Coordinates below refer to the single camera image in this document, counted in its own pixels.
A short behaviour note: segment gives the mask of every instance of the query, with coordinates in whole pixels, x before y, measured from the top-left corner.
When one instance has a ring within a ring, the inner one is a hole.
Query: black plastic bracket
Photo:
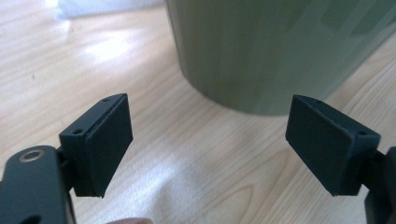
[[[27,148],[6,164],[0,223],[75,223],[68,191],[104,197],[133,141],[128,97],[99,101],[60,133],[61,147]]]
[[[325,103],[294,95],[286,140],[331,195],[357,195],[368,223],[396,223],[396,147],[385,156],[380,135]]]

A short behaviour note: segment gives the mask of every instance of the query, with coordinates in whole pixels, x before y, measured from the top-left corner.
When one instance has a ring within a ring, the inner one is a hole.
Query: olive green cylinder
[[[166,0],[180,66],[203,95],[260,115],[324,100],[396,28],[395,0]]]

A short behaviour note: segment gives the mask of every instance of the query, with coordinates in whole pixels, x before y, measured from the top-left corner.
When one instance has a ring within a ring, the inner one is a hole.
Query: black plastic part
[[[390,206],[376,197],[372,192],[364,200],[367,224],[385,224],[392,212]]]
[[[370,190],[376,200],[387,206],[389,203],[389,193],[384,175],[384,161],[386,156],[377,151],[375,156],[365,161],[359,174],[361,183]]]
[[[396,147],[392,147],[384,161],[384,174],[388,187],[392,214],[388,223],[396,223]]]
[[[56,150],[58,153],[59,163],[61,164],[62,176],[64,177],[64,187],[66,191],[70,191],[79,180],[76,165],[73,160],[64,156],[62,147]]]
[[[77,196],[104,197],[106,188],[133,141],[128,97],[101,100],[60,133],[64,156],[77,168]]]
[[[380,135],[321,101],[294,95],[286,139],[331,195],[357,195]]]
[[[55,148],[31,147],[9,158],[0,190],[0,223],[75,223]]]

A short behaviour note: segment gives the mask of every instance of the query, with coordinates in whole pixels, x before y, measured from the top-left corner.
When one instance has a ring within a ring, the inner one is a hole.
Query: screw hole
[[[42,157],[43,155],[44,155],[44,150],[42,149],[28,151],[20,156],[20,162],[35,161],[40,159],[40,157]]]
[[[79,134],[79,133],[82,133],[82,129],[75,129],[73,131],[73,134]]]
[[[26,218],[21,224],[39,224],[41,222],[40,216],[31,216]]]

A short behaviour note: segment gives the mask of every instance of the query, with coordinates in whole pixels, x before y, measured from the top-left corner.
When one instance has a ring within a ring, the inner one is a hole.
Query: black clamp jaw
[[[367,223],[396,223],[396,147],[377,151],[380,135],[323,102],[294,95],[286,139],[332,196],[370,191]]]
[[[27,148],[7,161],[0,223],[76,223],[69,191],[104,197],[133,141],[127,94],[99,101],[59,134],[61,147]]]

